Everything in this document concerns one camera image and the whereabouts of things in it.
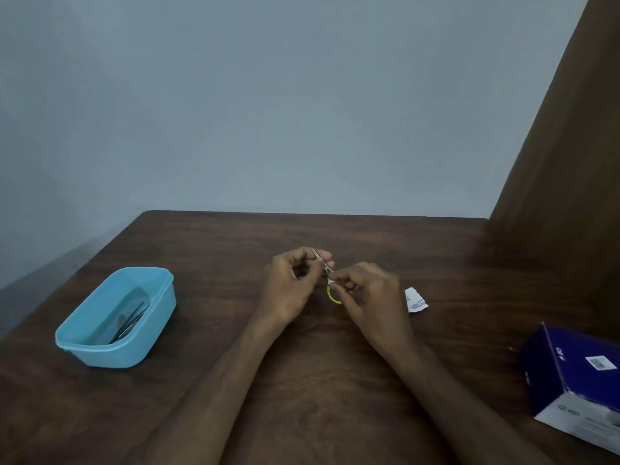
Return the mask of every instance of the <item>wood grain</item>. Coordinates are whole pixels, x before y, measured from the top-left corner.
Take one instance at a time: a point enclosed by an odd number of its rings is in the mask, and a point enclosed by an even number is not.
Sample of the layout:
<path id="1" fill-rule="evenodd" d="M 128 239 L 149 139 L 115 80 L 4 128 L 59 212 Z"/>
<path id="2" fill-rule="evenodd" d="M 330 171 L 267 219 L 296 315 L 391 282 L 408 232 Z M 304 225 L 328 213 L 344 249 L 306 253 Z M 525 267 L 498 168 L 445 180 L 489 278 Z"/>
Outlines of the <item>wood grain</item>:
<path id="1" fill-rule="evenodd" d="M 620 0 L 589 0 L 491 217 L 615 320 L 619 78 Z"/>
<path id="2" fill-rule="evenodd" d="M 541 320 L 592 328 L 535 259 L 482 219 L 145 212 L 0 342 L 0 463 L 115 464 L 243 328 L 272 255 L 311 245 L 375 261 L 430 307 L 410 320 L 454 375 L 558 464 L 617 456 L 535 422 L 516 351 Z M 93 369 L 54 331 L 110 273 L 168 268 L 178 307 L 147 358 Z M 344 310 L 316 291 L 267 353 L 224 464 L 451 464 L 416 400 Z"/>

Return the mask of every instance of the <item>forearm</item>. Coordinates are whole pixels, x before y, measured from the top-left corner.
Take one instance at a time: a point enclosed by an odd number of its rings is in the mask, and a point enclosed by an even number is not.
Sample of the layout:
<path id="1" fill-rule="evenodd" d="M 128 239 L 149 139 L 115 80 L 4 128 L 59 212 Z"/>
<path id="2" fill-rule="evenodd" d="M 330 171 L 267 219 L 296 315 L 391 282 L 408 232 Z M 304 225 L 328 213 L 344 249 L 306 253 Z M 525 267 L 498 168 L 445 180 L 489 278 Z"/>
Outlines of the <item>forearm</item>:
<path id="1" fill-rule="evenodd" d="M 415 341 L 386 358 L 466 465 L 553 465 L 536 446 L 458 382 Z"/>
<path id="2" fill-rule="evenodd" d="M 216 465 L 260 362 L 282 328 L 252 319 L 126 464 Z"/>

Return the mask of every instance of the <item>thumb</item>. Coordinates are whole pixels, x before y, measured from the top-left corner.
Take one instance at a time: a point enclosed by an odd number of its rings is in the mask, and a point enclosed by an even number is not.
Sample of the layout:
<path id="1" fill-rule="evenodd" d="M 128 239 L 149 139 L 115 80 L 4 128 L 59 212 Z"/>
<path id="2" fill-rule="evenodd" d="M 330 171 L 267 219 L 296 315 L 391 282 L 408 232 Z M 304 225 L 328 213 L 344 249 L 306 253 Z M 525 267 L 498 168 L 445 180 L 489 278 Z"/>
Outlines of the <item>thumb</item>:
<path id="1" fill-rule="evenodd" d="M 353 322 L 356 325 L 359 325 L 361 322 L 362 312 L 361 312 L 361 307 L 357 305 L 357 302 L 355 301 L 355 299 L 351 297 L 351 294 L 348 292 L 347 289 L 345 289 L 343 286 L 341 286 L 337 282 L 332 282 L 329 286 L 338 293 L 338 296 L 340 297 L 340 301 L 342 302 L 343 305 L 345 305 L 346 311 L 348 312 Z"/>
<path id="2" fill-rule="evenodd" d="M 310 269 L 308 270 L 306 277 L 304 277 L 303 282 L 314 289 L 316 287 L 316 284 L 320 281 L 324 272 L 325 263 L 320 259 L 316 259 L 310 266 Z"/>

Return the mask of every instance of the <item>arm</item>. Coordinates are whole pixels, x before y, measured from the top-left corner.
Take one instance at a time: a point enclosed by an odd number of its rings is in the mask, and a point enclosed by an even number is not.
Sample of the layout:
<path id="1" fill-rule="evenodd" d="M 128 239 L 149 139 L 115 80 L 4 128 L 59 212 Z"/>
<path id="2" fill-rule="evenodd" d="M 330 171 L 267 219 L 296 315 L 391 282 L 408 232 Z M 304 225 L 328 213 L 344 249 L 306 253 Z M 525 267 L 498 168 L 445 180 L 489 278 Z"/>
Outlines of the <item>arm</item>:
<path id="1" fill-rule="evenodd" d="M 330 266 L 331 254 L 319 250 Z M 310 248 L 276 256 L 265 270 L 259 307 L 208 374 L 128 456 L 128 465 L 216 465 L 245 395 L 269 347 L 325 284 Z"/>
<path id="2" fill-rule="evenodd" d="M 553 462 L 459 383 L 435 353 L 416 339 L 398 277 L 372 263 L 330 275 L 354 323 L 394 368 L 466 465 Z M 364 289 L 358 305 L 347 289 Z"/>

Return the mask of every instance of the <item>person's right hand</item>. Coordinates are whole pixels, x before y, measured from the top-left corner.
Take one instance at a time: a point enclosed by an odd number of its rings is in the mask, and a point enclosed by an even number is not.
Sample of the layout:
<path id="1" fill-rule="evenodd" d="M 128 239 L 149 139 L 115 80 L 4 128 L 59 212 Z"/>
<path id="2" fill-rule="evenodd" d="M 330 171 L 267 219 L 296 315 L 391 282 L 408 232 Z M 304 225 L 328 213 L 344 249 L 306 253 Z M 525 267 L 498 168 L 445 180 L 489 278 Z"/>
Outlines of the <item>person's right hand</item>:
<path id="1" fill-rule="evenodd" d="M 330 286 L 373 348 L 386 360 L 398 356 L 414 341 L 407 301 L 397 275 L 374 263 L 361 262 L 329 275 Z M 347 289 L 364 290 L 358 305 Z"/>

